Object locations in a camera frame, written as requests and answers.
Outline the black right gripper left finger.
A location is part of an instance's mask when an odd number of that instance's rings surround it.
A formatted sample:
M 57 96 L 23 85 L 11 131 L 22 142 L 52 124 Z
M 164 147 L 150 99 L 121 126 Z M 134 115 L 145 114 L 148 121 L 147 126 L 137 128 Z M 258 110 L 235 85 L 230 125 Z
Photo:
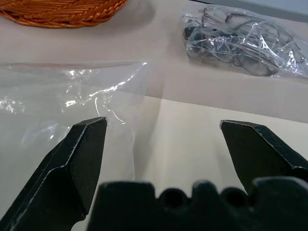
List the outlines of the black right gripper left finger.
M 41 161 L 0 221 L 2 231 L 69 231 L 90 211 L 107 119 L 72 126 Z

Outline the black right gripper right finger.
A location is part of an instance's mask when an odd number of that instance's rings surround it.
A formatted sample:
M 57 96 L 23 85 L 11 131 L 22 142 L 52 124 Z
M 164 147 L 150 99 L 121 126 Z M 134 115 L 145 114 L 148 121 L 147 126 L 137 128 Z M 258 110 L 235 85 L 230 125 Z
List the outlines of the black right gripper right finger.
M 245 190 L 262 177 L 296 177 L 308 180 L 308 162 L 264 125 L 222 120 L 236 174 Z

